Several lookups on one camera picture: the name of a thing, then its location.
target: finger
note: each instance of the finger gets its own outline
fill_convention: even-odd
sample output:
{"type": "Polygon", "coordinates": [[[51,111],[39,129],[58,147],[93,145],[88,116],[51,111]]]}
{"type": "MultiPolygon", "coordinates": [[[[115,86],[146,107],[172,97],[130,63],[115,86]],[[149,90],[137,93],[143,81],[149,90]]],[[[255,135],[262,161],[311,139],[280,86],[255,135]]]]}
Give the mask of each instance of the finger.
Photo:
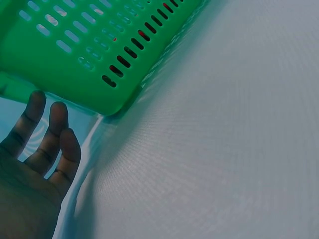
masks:
{"type": "Polygon", "coordinates": [[[45,107],[45,94],[35,91],[28,104],[8,136],[0,143],[0,148],[17,158],[23,151],[34,129],[38,125],[45,107]]]}
{"type": "Polygon", "coordinates": [[[49,127],[36,150],[24,163],[41,175],[45,175],[60,151],[60,135],[68,128],[66,105],[56,102],[51,106],[49,127]]]}
{"type": "Polygon", "coordinates": [[[57,168],[49,178],[49,182],[58,190],[62,201],[78,170],[81,159],[81,147],[71,129],[62,132],[60,145],[62,156],[57,168]]]}

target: hand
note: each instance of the hand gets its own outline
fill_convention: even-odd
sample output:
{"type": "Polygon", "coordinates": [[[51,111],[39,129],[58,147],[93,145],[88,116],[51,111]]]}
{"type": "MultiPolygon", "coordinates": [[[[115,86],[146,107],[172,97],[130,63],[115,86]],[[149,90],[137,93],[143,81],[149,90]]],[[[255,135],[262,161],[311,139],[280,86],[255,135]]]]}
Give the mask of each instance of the hand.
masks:
{"type": "Polygon", "coordinates": [[[81,158],[80,145],[68,128],[63,103],[54,103],[48,130],[37,151],[24,163],[17,160],[40,121],[46,98],[34,92],[7,138],[0,143],[0,239],[50,239],[61,203],[81,158]],[[43,176],[62,150],[48,180],[43,176]]]}

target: green plastic basket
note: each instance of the green plastic basket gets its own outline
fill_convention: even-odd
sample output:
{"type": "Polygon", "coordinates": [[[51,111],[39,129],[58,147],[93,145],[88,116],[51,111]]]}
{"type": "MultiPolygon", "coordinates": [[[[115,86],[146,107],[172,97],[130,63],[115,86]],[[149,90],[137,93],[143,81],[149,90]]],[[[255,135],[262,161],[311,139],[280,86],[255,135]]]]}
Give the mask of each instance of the green plastic basket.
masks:
{"type": "Polygon", "coordinates": [[[0,94],[41,89],[112,115],[201,1],[0,0],[0,94]]]}

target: red spot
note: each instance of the red spot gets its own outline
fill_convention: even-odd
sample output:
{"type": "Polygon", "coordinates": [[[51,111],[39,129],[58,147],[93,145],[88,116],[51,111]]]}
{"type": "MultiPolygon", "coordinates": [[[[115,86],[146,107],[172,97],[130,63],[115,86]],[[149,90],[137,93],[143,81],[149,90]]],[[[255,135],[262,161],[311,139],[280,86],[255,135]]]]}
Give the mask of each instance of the red spot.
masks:
{"type": "Polygon", "coordinates": [[[145,33],[142,32],[141,30],[139,30],[139,35],[141,35],[142,37],[145,37],[145,33]]]}
{"type": "Polygon", "coordinates": [[[166,7],[166,9],[169,9],[169,6],[166,3],[163,3],[163,6],[166,7]]]}

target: fabric surface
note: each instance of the fabric surface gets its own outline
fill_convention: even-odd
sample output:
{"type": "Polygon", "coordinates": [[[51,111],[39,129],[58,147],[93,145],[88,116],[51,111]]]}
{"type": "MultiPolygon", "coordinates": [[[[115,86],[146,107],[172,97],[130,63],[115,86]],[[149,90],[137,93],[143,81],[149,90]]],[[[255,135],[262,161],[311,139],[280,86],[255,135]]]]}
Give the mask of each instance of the fabric surface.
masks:
{"type": "Polygon", "coordinates": [[[101,125],[60,238],[317,239],[318,12],[208,1],[101,125]]]}

